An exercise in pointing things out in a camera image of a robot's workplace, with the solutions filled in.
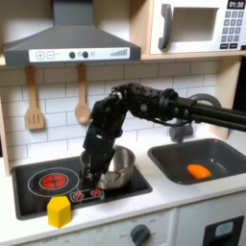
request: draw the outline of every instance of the wooden utensil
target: wooden utensil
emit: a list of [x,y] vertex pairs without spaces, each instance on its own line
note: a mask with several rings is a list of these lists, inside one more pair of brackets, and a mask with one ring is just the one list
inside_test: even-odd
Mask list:
[[27,84],[29,90],[29,109],[25,115],[26,128],[41,129],[44,126],[43,115],[37,107],[36,89],[35,89],[35,68],[26,66],[25,72],[27,76]]
[[87,123],[90,111],[86,104],[86,67],[82,64],[77,66],[79,75],[79,104],[76,107],[76,117],[80,123]]

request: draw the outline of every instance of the red burner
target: red burner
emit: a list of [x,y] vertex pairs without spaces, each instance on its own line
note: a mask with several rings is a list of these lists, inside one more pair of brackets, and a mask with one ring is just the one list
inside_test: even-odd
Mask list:
[[101,195],[101,191],[99,189],[94,189],[91,191],[91,195],[92,196],[100,196]]
[[41,179],[40,184],[47,189],[63,188],[67,184],[67,177],[63,174],[50,174]]

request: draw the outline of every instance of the sink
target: sink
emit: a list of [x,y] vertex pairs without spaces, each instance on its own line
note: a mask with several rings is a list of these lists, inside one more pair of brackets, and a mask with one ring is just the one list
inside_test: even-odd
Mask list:
[[[180,185],[246,173],[246,157],[229,144],[212,138],[154,147],[149,150],[148,156],[169,180]],[[187,171],[191,163],[204,165],[212,177],[194,179]]]

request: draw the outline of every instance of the oven knob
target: oven knob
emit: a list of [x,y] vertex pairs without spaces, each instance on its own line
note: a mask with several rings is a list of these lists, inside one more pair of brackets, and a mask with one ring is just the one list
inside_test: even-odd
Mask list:
[[135,245],[142,245],[150,237],[150,230],[145,225],[138,225],[131,231],[131,238]]
[[70,53],[69,53],[69,57],[70,57],[71,59],[75,59],[75,53],[74,53],[74,52],[70,52]]
[[88,58],[88,52],[87,51],[83,52],[82,55],[83,55],[84,58]]

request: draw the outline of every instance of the hood vent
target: hood vent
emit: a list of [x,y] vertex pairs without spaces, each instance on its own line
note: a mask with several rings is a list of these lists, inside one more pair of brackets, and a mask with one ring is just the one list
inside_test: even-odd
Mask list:
[[92,0],[54,0],[54,27],[4,45],[6,65],[138,61],[140,47],[93,26]]

